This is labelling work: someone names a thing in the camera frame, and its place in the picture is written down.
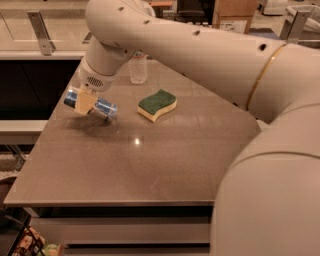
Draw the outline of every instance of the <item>yellow sponge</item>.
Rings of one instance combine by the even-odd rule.
[[[139,102],[138,113],[155,122],[159,116],[170,112],[176,106],[176,96],[160,89],[156,94],[150,95]]]

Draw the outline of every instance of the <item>cardboard box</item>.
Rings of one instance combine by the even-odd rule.
[[[216,0],[214,12],[221,16],[249,17],[258,8],[258,0]]]
[[[213,16],[212,27],[241,34],[248,34],[252,18],[252,16],[221,16],[218,13],[215,13]]]

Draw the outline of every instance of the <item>plastic bottle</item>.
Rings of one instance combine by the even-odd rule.
[[[148,79],[147,55],[137,51],[129,60],[130,80],[133,84],[143,84]]]

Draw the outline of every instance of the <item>gray tabletop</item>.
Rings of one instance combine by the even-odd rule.
[[[249,114],[158,62],[149,61],[148,69],[148,82],[132,85],[123,66],[114,85],[101,93],[119,107],[112,122],[79,116],[62,97],[5,203],[213,204],[228,166],[259,126]],[[77,72],[72,86],[79,87]],[[152,123],[137,113],[137,105],[160,88],[174,94],[178,104]]]

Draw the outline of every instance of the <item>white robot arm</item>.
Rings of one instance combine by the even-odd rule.
[[[157,19],[139,0],[91,0],[86,17],[96,40],[80,73],[107,76],[88,88],[141,50],[272,122],[221,183],[213,255],[320,255],[320,51]]]

